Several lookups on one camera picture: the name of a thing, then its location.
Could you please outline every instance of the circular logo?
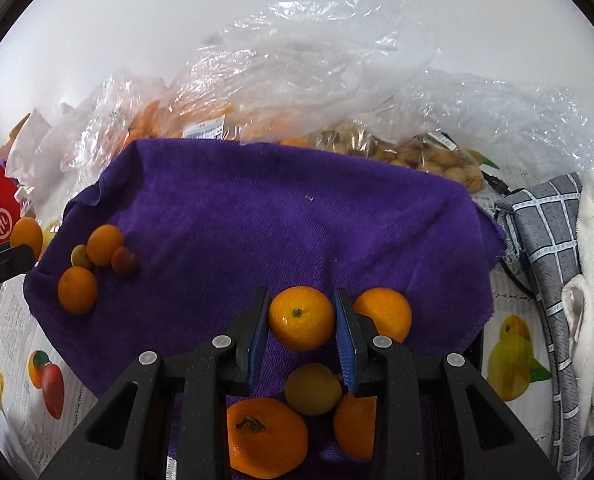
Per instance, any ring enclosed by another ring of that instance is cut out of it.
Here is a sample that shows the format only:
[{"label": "circular logo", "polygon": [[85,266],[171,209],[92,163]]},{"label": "circular logo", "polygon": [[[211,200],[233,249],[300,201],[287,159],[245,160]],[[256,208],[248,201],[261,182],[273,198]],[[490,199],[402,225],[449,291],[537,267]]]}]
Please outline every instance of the circular logo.
[{"label": "circular logo", "polygon": [[8,209],[0,208],[0,240],[5,240],[13,230],[13,218]]}]

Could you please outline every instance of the purple cloth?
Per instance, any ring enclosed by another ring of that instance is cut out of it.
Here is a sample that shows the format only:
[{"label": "purple cloth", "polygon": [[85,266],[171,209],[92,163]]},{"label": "purple cloth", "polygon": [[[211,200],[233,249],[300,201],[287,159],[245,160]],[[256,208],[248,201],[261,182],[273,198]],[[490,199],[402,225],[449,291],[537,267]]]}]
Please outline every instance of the purple cloth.
[{"label": "purple cloth", "polygon": [[[124,280],[97,269],[96,306],[69,316],[59,277],[72,248],[107,222],[122,229],[141,272]],[[101,396],[141,352],[176,355],[222,333],[258,286],[327,295],[343,286],[351,297],[391,287],[413,309],[411,350],[463,351],[492,314],[488,273],[504,248],[498,225],[443,178],[316,150],[146,140],[67,206],[24,293],[48,339]],[[334,340],[299,353],[270,335],[255,395],[282,398],[287,375],[306,362],[337,373]],[[307,423],[309,456],[286,478],[367,476],[367,464],[337,448],[331,415]]]}]

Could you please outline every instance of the metal bolt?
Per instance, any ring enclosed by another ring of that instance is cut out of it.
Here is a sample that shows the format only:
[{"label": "metal bolt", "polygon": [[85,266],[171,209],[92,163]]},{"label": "metal bolt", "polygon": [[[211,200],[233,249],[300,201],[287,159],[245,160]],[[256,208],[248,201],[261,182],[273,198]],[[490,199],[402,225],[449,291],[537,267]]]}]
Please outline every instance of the metal bolt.
[{"label": "metal bolt", "polygon": [[464,366],[466,359],[464,359],[464,356],[453,352],[452,354],[448,354],[446,356],[446,361],[451,366],[459,368],[460,366]]},{"label": "metal bolt", "polygon": [[218,335],[213,339],[213,346],[215,348],[226,348],[226,346],[230,346],[231,343],[232,339],[227,335]]},{"label": "metal bolt", "polygon": [[157,354],[148,350],[139,356],[139,362],[143,365],[152,365],[157,360]]},{"label": "metal bolt", "polygon": [[392,345],[392,339],[385,335],[376,335],[373,337],[373,344],[377,348],[390,348]]}]

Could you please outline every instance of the plaid fabric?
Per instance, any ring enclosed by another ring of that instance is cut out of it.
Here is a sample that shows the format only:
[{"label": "plaid fabric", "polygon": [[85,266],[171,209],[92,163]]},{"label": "plaid fabric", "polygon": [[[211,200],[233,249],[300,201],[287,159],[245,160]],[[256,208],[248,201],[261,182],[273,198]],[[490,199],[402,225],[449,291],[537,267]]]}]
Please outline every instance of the plaid fabric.
[{"label": "plaid fabric", "polygon": [[568,354],[568,323],[562,310],[562,288],[580,273],[576,233],[580,193],[581,182],[573,173],[518,191],[496,203],[542,318],[555,414],[549,457],[564,480],[586,474],[594,444],[592,438],[581,439],[577,383]]}]

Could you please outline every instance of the barcode label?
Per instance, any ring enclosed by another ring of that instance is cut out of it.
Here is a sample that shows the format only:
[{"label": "barcode label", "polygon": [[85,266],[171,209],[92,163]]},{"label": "barcode label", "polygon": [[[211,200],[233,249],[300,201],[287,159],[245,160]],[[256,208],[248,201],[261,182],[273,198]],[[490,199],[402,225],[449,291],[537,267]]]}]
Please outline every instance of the barcode label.
[{"label": "barcode label", "polygon": [[452,152],[454,152],[458,148],[457,144],[455,144],[451,139],[449,139],[442,133],[430,132],[428,135],[433,137],[433,139],[439,142],[439,144],[442,144],[443,146],[447,147]]},{"label": "barcode label", "polygon": [[225,120],[226,116],[222,115],[211,121],[191,124],[184,130],[182,136],[184,139],[221,139]]}]

